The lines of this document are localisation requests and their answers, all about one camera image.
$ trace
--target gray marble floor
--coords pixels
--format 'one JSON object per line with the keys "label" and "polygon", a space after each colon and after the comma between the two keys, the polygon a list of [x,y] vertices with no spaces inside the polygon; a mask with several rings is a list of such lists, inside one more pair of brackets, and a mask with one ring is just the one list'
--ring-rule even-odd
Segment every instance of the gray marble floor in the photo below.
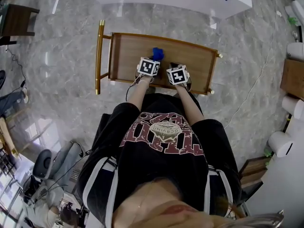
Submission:
{"label": "gray marble floor", "polygon": [[[284,6],[291,0],[252,0],[253,8],[226,20],[194,11],[153,4],[100,5],[95,0],[15,0],[40,9],[35,37],[19,37],[10,46],[24,65],[30,103],[9,122],[18,150],[31,160],[38,150],[55,151],[71,139],[90,149],[100,117],[124,101],[126,83],[101,82],[95,95],[95,50],[98,22],[106,20],[105,33],[130,32],[184,40],[217,48],[212,79],[214,95],[198,97],[208,118],[226,126],[238,167],[261,156],[271,133],[282,129],[286,112],[280,90],[286,45],[293,42]],[[217,24],[216,29],[210,26]],[[107,65],[103,48],[102,72]],[[22,82],[20,68],[0,48],[0,62],[7,72],[1,95]],[[263,65],[263,74],[248,96]],[[174,94],[172,90],[159,92]]]}

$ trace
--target table leg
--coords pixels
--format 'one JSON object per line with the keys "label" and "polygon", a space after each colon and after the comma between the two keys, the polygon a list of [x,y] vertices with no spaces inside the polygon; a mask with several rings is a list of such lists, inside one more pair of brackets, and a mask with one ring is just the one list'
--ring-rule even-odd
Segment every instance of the table leg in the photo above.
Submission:
{"label": "table leg", "polygon": [[34,32],[25,32],[24,33],[25,36],[35,36]]}
{"label": "table leg", "polygon": [[15,45],[17,44],[17,41],[10,41],[10,36],[3,36],[0,38],[0,46],[5,46],[5,45]]}
{"label": "table leg", "polygon": [[39,9],[34,9],[34,8],[31,8],[31,11],[32,11],[33,13],[39,13],[39,12],[40,12]]}

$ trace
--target graphic print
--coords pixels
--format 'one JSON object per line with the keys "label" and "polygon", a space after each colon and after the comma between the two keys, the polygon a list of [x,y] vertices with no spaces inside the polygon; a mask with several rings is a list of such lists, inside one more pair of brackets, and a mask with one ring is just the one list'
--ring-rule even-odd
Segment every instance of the graphic print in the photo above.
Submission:
{"label": "graphic print", "polygon": [[125,134],[126,142],[145,142],[167,154],[204,155],[197,136],[185,118],[176,113],[141,113]]}

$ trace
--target hand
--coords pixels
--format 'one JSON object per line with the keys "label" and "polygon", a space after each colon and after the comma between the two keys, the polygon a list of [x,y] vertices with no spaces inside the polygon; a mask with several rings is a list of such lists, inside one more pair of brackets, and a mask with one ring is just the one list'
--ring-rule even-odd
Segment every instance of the hand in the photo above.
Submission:
{"label": "hand", "polygon": [[149,87],[149,84],[150,84],[151,80],[152,80],[151,76],[144,75],[144,76],[141,77],[138,84],[140,84],[142,82],[144,84],[147,84],[147,86]]}
{"label": "hand", "polygon": [[185,89],[185,87],[182,86],[182,85],[175,85],[175,88],[176,88],[177,91]]}

